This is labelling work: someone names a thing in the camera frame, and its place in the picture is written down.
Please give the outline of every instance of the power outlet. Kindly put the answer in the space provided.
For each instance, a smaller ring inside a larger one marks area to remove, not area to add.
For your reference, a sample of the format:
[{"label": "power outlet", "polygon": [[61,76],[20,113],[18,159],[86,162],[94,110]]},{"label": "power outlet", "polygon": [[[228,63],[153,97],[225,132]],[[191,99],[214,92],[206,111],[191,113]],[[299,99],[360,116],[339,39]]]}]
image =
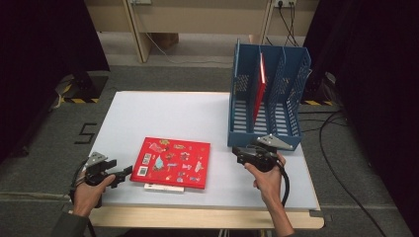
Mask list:
[{"label": "power outlet", "polygon": [[292,6],[292,4],[295,7],[295,4],[296,4],[296,0],[275,0],[274,7],[278,7],[278,3],[280,1],[283,2],[283,8],[290,8]]}]

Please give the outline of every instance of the black cable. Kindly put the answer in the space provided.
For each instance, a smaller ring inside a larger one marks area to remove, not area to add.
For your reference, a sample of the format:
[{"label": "black cable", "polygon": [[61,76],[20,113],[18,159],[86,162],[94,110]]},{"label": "black cable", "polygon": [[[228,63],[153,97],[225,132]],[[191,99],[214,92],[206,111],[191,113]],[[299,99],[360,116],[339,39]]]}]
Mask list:
[{"label": "black cable", "polygon": [[361,204],[361,202],[357,200],[357,198],[346,188],[346,186],[339,179],[339,177],[337,176],[336,172],[334,171],[332,165],[329,162],[329,159],[328,159],[328,157],[326,155],[326,152],[324,151],[323,142],[322,142],[322,136],[321,136],[322,135],[323,128],[329,123],[330,119],[332,119],[338,113],[340,113],[340,111],[337,111],[337,112],[333,113],[332,115],[330,115],[327,118],[327,120],[324,122],[324,124],[322,125],[322,127],[320,127],[320,131],[318,133],[319,134],[319,137],[318,138],[319,138],[321,153],[323,154],[324,160],[326,161],[327,166],[329,167],[330,171],[332,172],[332,175],[335,177],[335,179],[338,181],[338,183],[341,185],[341,187],[352,198],[352,200],[354,200],[357,203],[357,205],[361,208],[361,210],[367,215],[367,217],[371,220],[371,222],[376,226],[376,228],[381,233],[381,235],[385,237],[386,236],[385,233],[379,227],[379,225],[376,222],[376,220],[370,215],[370,213],[364,208],[364,206]]},{"label": "black cable", "polygon": [[[336,125],[341,125],[341,126],[348,126],[347,124],[342,124],[342,123],[339,123],[339,122],[336,122],[336,121],[334,121],[334,120],[337,120],[337,119],[343,119],[344,117],[337,117],[337,118],[334,118],[333,120],[331,120],[329,123],[333,123],[333,124],[336,124]],[[325,120],[322,120],[322,119],[300,119],[299,121],[323,121],[323,122],[325,122]]]},{"label": "black cable", "polygon": [[[340,126],[348,126],[348,125],[346,125],[346,124],[342,124],[342,123],[339,123],[339,122],[335,122],[334,120],[336,120],[336,119],[341,119],[342,117],[338,117],[338,118],[334,118],[333,120],[331,120],[329,123],[333,123],[333,124],[336,124],[336,125],[340,125]],[[325,120],[321,120],[321,119],[301,119],[300,121],[309,121],[309,120],[313,120],[313,121],[323,121],[323,122],[325,122]],[[316,130],[319,130],[321,127],[318,127],[318,128],[312,128],[312,129],[308,129],[308,130],[303,130],[302,132],[308,132],[308,131],[316,131]]]},{"label": "black cable", "polygon": [[269,38],[268,38],[268,37],[266,37],[266,40],[268,41],[268,43],[269,43],[271,46],[273,46],[273,44],[271,43],[271,41],[269,40]]},{"label": "black cable", "polygon": [[288,27],[288,24],[287,24],[287,22],[286,22],[286,20],[284,19],[284,16],[283,16],[283,13],[281,12],[281,9],[283,8],[283,1],[279,1],[278,2],[278,10],[280,11],[280,16],[281,16],[281,18],[283,19],[283,22],[284,22],[284,24],[286,25],[286,28],[287,28],[287,31],[288,31],[288,36],[287,36],[287,40],[286,40],[286,43],[285,43],[285,46],[287,45],[287,42],[288,42],[288,40],[290,40],[290,35],[291,35],[291,31],[290,31],[290,28]]},{"label": "black cable", "polygon": [[305,114],[308,114],[308,115],[311,115],[311,114],[333,114],[333,113],[336,113],[336,111],[333,111],[333,112],[298,112],[300,115],[305,115]]},{"label": "black cable", "polygon": [[275,163],[280,168],[280,172],[283,175],[284,181],[286,183],[286,190],[284,192],[284,197],[283,197],[283,200],[282,200],[283,206],[286,206],[288,197],[290,195],[290,178],[289,178],[289,176],[288,176],[288,174],[286,172],[286,169],[284,168],[284,164],[282,164],[282,166],[281,166],[279,163],[277,163],[277,162],[275,162]]},{"label": "black cable", "polygon": [[293,43],[294,45],[299,46],[295,40],[295,34],[293,33],[293,20],[295,20],[295,5],[293,4],[293,2],[290,2],[290,9],[291,9],[291,32],[292,32]]}]

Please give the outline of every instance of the human hand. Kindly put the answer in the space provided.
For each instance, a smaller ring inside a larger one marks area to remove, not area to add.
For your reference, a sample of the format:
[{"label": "human hand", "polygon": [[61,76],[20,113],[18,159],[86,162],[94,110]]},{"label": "human hand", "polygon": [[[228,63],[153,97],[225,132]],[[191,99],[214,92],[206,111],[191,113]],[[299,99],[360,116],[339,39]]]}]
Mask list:
[{"label": "human hand", "polygon": [[[281,153],[277,153],[281,164],[286,164],[286,159]],[[268,207],[272,221],[275,226],[277,236],[290,236],[294,234],[293,226],[288,219],[286,211],[281,203],[281,181],[282,174],[280,168],[275,166],[269,172],[261,172],[255,166],[245,163],[244,167],[255,177],[253,187],[261,192],[262,201]]]},{"label": "human hand", "polygon": [[[281,153],[277,153],[278,159],[282,165],[286,164],[286,159]],[[275,166],[269,172],[261,172],[250,163],[244,164],[244,167],[255,177],[253,187],[261,191],[262,201],[271,208],[275,203],[281,202],[281,181],[282,175],[280,168]]]},{"label": "human hand", "polygon": [[114,179],[115,175],[110,175],[97,186],[89,186],[84,182],[80,184],[74,194],[73,214],[88,217],[106,186],[110,185]]}]

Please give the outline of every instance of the desk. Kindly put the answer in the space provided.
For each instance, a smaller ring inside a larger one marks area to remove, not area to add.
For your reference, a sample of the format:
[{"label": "desk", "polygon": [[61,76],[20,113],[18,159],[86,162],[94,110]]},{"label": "desk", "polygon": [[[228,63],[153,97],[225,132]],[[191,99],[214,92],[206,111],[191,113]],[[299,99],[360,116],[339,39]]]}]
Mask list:
[{"label": "desk", "polygon": [[[197,140],[211,144],[205,190],[183,194],[146,192],[126,181],[103,195],[95,226],[175,228],[273,228],[253,177],[227,147],[229,93],[120,92],[114,97],[93,151],[117,159],[120,170],[135,163],[145,136]],[[287,213],[294,228],[321,228],[319,209],[299,146],[283,152],[291,192]]]}]

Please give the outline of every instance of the red book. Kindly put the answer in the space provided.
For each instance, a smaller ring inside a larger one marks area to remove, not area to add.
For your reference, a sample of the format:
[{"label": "red book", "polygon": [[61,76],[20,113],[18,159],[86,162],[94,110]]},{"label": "red book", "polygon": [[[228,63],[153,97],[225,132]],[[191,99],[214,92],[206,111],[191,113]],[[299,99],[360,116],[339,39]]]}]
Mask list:
[{"label": "red book", "polygon": [[203,190],[209,158],[209,143],[145,137],[130,180]]},{"label": "red book", "polygon": [[255,108],[253,109],[253,121],[256,122],[256,117],[259,113],[259,108],[262,104],[263,95],[265,94],[266,88],[266,76],[265,76],[265,59],[263,53],[261,52],[261,60],[259,65],[259,78],[257,84],[257,93],[255,98]]}]

